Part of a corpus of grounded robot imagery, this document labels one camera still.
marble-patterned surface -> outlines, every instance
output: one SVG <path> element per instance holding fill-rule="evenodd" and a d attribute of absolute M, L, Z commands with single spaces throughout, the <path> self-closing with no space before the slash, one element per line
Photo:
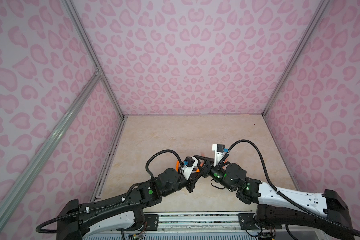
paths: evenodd
<path fill-rule="evenodd" d="M 131 116 L 128 117 L 116 157 L 104 186 L 102 199 L 125 193 L 130 185 L 149 179 L 146 161 L 163 149 L 176 151 L 181 159 L 186 156 L 213 157 L 212 144 L 228 148 L 237 140 L 248 139 L 260 149 L 273 184 L 295 189 L 275 143 L 261 115 L 230 116 Z M 255 149 L 240 143 L 230 152 L 230 162 L 239 164 L 247 176 L 266 181 Z M 176 166 L 176 157 L 166 153 L 156 157 L 150 170 L 156 177 L 165 169 Z M 211 186 L 210 178 L 201 178 L 190 194 L 182 189 L 163 198 L 161 204 L 144 209 L 145 212 L 181 211 L 244 211 L 255 210 L 235 193 Z"/>

vented grille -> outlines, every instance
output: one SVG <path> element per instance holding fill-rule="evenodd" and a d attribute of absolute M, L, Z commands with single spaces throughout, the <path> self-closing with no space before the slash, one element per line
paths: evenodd
<path fill-rule="evenodd" d="M 147 233 L 143 240 L 254 240 L 246 233 Z M 122 240 L 121 234 L 97 234 L 85 240 Z"/>

heart-patterned wallpaper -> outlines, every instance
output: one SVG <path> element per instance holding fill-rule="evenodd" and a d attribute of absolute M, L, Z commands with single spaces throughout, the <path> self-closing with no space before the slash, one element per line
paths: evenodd
<path fill-rule="evenodd" d="M 35 228 L 72 199 L 88 202 L 119 120 L 98 83 L 0 234 L 0 240 L 56 238 Z"/>
<path fill-rule="evenodd" d="M 319 0 L 75 0 L 125 114 L 262 113 Z"/>
<path fill-rule="evenodd" d="M 59 0 L 0 0 L 0 201 L 93 73 Z"/>
<path fill-rule="evenodd" d="M 360 230 L 360 0 L 336 0 L 266 121 L 303 191 L 337 191 Z"/>

beige tabletop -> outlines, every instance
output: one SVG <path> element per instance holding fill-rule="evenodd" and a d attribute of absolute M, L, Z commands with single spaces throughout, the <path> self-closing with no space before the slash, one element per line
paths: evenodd
<path fill-rule="evenodd" d="M 148 180 L 145 163 L 158 151 L 172 149 L 182 160 L 193 155 L 213 158 L 212 144 L 225 144 L 228 148 L 240 139 L 248 139 L 259 148 L 274 185 L 295 189 L 261 115 L 131 116 L 125 124 L 102 199 L 123 194 L 132 184 Z M 157 177 L 165 169 L 175 168 L 176 161 L 173 154 L 165 153 L 156 157 L 149 169 Z M 259 156 L 250 144 L 236 145 L 228 161 L 239 164 L 248 177 L 266 182 Z M 256 204 L 244 204 L 235 193 L 212 187 L 210 178 L 200 178 L 192 193 L 184 188 L 164 197 L 160 204 L 144 209 L 145 212 L 248 210 L 256 210 Z"/>

robotic arm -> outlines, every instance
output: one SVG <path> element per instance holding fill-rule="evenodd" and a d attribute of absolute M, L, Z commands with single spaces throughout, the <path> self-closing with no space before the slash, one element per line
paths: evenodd
<path fill-rule="evenodd" d="M 239 165 L 226 162 L 229 152 L 239 142 L 250 143 L 257 150 L 268 183 L 249 178 Z M 348 206 L 335 191 L 326 189 L 324 194 L 320 194 L 275 187 L 259 149 L 251 141 L 239 140 L 229 149 L 222 144 L 213 144 L 212 150 L 215 152 L 213 159 L 194 155 L 186 157 L 183 162 L 172 150 L 160 151 L 148 160 L 145 167 L 151 175 L 150 180 L 132 185 L 125 194 L 99 202 L 79 204 L 78 199 L 71 200 L 57 218 L 40 224 L 36 231 L 57 233 L 57 240 L 81 240 L 111 229 L 122 231 L 123 235 L 124 231 L 144 227 L 142 209 L 160 203 L 163 197 L 184 187 L 191 193 L 200 177 L 211 177 L 211 183 L 216 181 L 236 192 L 236 197 L 245 204 L 257 203 L 254 220 L 259 225 L 285 224 L 288 233 L 289 224 L 314 227 L 343 240 L 353 240 L 354 235 L 360 237 L 360 231 L 352 228 Z M 178 169 L 169 168 L 154 177 L 148 168 L 149 163 L 165 152 L 177 157 Z M 56 230 L 43 229 L 53 222 L 58 222 Z"/>

